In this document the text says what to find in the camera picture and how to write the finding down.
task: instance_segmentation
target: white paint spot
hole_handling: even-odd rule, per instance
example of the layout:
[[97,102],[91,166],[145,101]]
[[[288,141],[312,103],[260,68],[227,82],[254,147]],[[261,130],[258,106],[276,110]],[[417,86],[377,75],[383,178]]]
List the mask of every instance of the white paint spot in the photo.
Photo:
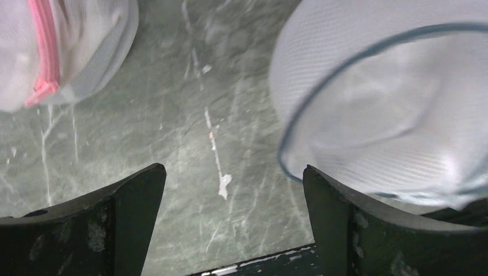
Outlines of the white paint spot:
[[397,254],[391,263],[390,272],[393,276],[419,276],[416,269],[406,264],[405,257],[401,252]]
[[40,235],[34,242],[34,245],[30,249],[29,259],[36,260],[39,254],[41,253],[41,249],[43,246],[44,246],[44,234]]
[[360,212],[354,214],[354,222],[363,228],[368,228],[368,220]]
[[106,233],[99,225],[88,223],[88,247],[94,252],[101,252],[105,249]]
[[63,264],[58,270],[58,275],[63,274],[65,268],[70,265],[72,259],[73,259],[73,252],[70,254],[70,256],[68,256],[68,258],[66,258],[66,260],[64,260]]
[[66,138],[68,138],[68,134],[67,133],[64,133],[64,132],[58,133],[58,139],[59,140],[63,140],[63,139],[66,139]]
[[232,175],[222,174],[222,167],[220,166],[219,152],[217,151],[217,145],[215,143],[214,133],[212,131],[212,121],[210,120],[210,114],[208,113],[208,107],[205,107],[205,122],[207,123],[207,128],[210,130],[208,135],[210,143],[212,143],[213,154],[215,155],[215,164],[217,165],[217,170],[219,172],[219,196],[222,196],[227,200],[228,192],[227,185],[232,181]]
[[231,273],[236,273],[237,272],[237,265],[225,267],[223,269],[217,269],[212,271],[210,275],[216,275],[216,276],[223,276],[223,275],[229,275]]
[[298,260],[298,259],[300,259],[301,257],[302,257],[301,255],[298,255],[298,256],[292,256],[292,257],[290,257],[290,260],[291,260],[291,261]]
[[53,235],[57,241],[66,244],[71,237],[71,229],[73,228],[73,221],[68,220],[60,226],[56,227]]
[[299,253],[301,251],[309,250],[309,249],[311,249],[311,247],[304,247],[304,248],[301,248],[299,250],[290,250],[290,251],[285,252],[285,253],[281,253],[281,254],[278,254],[278,255],[274,255],[274,256],[270,256],[270,257],[266,257],[266,258],[262,258],[262,259],[250,260],[248,262],[241,263],[241,267],[245,267],[245,266],[252,265],[252,264],[255,264],[255,263],[266,262],[267,260],[276,260],[276,259],[278,259],[281,256],[287,256],[287,255]]
[[173,39],[164,39],[163,41],[161,41],[160,46],[162,48],[170,48],[171,46],[173,46],[173,44],[174,44]]
[[201,73],[205,75],[206,73],[210,72],[210,70],[212,70],[212,66],[207,64],[201,69]]

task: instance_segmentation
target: pink zipper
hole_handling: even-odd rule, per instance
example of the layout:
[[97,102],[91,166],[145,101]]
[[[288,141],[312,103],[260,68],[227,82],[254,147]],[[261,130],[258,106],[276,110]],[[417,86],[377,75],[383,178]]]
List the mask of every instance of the pink zipper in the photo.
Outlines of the pink zipper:
[[30,107],[57,92],[60,73],[58,43],[51,4],[49,0],[28,0],[28,2],[34,19],[39,53],[39,74],[34,93],[25,101],[25,105]]

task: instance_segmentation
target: white fabric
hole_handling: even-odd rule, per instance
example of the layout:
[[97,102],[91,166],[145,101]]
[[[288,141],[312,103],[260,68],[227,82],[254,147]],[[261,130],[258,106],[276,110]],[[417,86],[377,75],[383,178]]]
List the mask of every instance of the white fabric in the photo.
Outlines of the white fabric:
[[420,205],[459,208],[486,196],[487,33],[396,43],[339,73],[300,108],[315,86],[372,45],[453,23],[488,30],[488,2],[303,0],[279,36],[269,73],[287,126],[286,172],[301,179],[311,164],[363,193]]
[[[139,22],[137,0],[50,0],[60,83],[41,104],[81,101],[105,87],[124,61]],[[27,0],[0,2],[0,111],[33,93],[39,55]]]

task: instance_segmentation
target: marble surface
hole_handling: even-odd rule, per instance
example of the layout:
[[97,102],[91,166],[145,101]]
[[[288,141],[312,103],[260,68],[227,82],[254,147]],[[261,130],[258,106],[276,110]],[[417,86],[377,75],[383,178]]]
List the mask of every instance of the marble surface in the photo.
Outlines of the marble surface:
[[140,0],[132,50],[103,91],[0,114],[0,217],[159,162],[168,178],[143,275],[185,275],[313,242],[303,189],[276,162],[281,125],[266,82],[298,2]]

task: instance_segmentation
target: white mesh bag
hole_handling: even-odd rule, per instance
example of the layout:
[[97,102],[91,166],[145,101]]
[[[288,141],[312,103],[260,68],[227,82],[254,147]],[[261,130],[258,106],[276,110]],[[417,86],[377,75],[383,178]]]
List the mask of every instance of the white mesh bag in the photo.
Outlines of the white mesh bag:
[[269,85],[290,177],[311,164],[418,205],[488,196],[486,0],[303,0]]
[[139,23],[137,0],[0,2],[0,111],[81,101],[105,87]]

